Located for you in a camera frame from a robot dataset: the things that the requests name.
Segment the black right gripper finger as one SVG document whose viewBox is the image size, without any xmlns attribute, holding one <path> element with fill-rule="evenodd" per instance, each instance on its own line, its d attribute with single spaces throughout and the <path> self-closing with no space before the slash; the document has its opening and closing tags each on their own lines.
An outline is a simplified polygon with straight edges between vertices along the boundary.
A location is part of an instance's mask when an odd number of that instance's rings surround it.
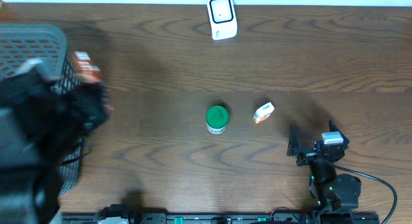
<svg viewBox="0 0 412 224">
<path fill-rule="evenodd" d="M 342 137 L 345 137 L 345 135 L 339 130 L 339 128 L 336 126 L 335 122 L 331 119 L 328 122 L 329 125 L 329 132 L 338 132 Z"/>
<path fill-rule="evenodd" d="M 290 126 L 289 141 L 287 147 L 287 156 L 297 156 L 300 153 L 300 145 L 296 131 L 293 126 Z"/>
</svg>

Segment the red Top chocolate bar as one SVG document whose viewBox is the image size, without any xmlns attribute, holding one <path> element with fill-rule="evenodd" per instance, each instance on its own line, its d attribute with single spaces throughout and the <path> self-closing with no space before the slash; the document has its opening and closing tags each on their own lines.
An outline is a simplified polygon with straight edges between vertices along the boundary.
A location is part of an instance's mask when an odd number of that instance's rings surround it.
<svg viewBox="0 0 412 224">
<path fill-rule="evenodd" d="M 80 80 L 80 88 L 93 97 L 100 99 L 100 104 L 106 111 L 114 110 L 109 99 L 109 91 L 104 84 L 102 71 L 84 51 L 74 51 L 71 61 Z"/>
</svg>

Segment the orange Kleenex tissue pack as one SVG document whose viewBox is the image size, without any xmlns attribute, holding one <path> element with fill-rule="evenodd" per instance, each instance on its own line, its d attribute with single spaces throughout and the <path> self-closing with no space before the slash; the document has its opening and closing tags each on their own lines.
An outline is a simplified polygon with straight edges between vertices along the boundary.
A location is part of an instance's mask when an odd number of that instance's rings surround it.
<svg viewBox="0 0 412 224">
<path fill-rule="evenodd" d="M 254 113 L 253 120 L 256 124 L 266 120 L 275 110 L 273 103 L 267 102 Z"/>
</svg>

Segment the green lid jar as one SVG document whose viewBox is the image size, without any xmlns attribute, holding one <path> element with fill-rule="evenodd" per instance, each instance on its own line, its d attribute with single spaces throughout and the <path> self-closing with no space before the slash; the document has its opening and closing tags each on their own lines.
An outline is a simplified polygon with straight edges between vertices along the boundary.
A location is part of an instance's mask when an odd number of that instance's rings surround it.
<svg viewBox="0 0 412 224">
<path fill-rule="evenodd" d="M 212 106 L 206 114 L 207 130 L 214 134 L 222 134 L 229 123 L 229 113 L 223 106 Z"/>
</svg>

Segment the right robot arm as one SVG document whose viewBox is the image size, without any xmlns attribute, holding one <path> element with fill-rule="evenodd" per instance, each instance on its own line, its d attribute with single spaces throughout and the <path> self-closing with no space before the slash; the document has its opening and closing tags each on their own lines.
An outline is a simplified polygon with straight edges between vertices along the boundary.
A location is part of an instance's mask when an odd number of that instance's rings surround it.
<svg viewBox="0 0 412 224">
<path fill-rule="evenodd" d="M 359 207 L 361 181 L 350 174 L 337 174 L 335 162 L 345 156 L 350 141 L 329 121 L 329 131 L 314 146 L 301 147 L 297 133 L 290 128 L 287 156 L 296 158 L 296 165 L 309 166 L 310 188 L 326 212 L 349 212 Z"/>
</svg>

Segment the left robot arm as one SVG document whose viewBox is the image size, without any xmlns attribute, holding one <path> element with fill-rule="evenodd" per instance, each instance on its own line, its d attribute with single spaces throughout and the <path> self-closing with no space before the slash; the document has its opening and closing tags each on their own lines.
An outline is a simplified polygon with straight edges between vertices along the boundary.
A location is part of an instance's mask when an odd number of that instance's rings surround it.
<svg viewBox="0 0 412 224">
<path fill-rule="evenodd" d="M 59 95 L 60 77 L 29 59 L 1 82 L 1 223 L 49 223 L 58 213 L 58 167 L 108 118 L 102 81 L 79 73 Z"/>
</svg>

